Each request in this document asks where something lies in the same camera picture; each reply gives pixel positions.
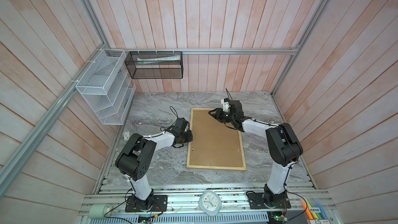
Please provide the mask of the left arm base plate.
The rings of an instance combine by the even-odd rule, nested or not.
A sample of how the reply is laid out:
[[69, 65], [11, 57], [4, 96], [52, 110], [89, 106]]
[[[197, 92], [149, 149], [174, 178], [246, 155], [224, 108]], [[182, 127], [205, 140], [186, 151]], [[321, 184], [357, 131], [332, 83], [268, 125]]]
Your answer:
[[140, 200], [136, 196], [129, 196], [125, 212], [165, 212], [167, 210], [167, 199], [167, 195], [149, 196], [147, 200]]

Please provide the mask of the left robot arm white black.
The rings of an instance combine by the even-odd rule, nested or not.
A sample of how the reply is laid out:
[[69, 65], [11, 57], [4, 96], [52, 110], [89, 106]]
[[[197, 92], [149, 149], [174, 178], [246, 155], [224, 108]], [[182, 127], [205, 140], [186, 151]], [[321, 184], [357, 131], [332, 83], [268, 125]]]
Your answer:
[[116, 168], [127, 178], [134, 190], [127, 204], [135, 205], [139, 209], [150, 209], [153, 189], [149, 185], [146, 173], [154, 153], [167, 147], [181, 148], [185, 143], [192, 141], [190, 123], [184, 118], [177, 118], [171, 126], [158, 134], [131, 135], [115, 161]]

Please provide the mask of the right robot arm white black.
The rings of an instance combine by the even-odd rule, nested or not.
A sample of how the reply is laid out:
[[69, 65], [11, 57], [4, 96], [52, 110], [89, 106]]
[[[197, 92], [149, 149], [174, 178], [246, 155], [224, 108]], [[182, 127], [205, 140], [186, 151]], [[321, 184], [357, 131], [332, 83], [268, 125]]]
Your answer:
[[285, 186], [290, 171], [303, 154], [301, 143], [291, 125], [288, 123], [275, 125], [247, 117], [239, 100], [225, 98], [221, 103], [222, 108], [211, 110], [208, 114], [220, 123], [230, 123], [235, 130], [265, 138], [273, 160], [271, 175], [264, 186], [264, 193], [247, 192], [248, 199], [254, 204], [251, 208], [291, 208]]

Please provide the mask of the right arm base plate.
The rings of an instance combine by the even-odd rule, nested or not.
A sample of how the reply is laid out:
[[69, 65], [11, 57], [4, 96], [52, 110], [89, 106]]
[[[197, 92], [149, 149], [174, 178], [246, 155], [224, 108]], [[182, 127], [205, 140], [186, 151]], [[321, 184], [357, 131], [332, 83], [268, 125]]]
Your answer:
[[269, 192], [248, 191], [246, 197], [251, 209], [291, 208], [290, 200], [285, 192], [275, 195]]

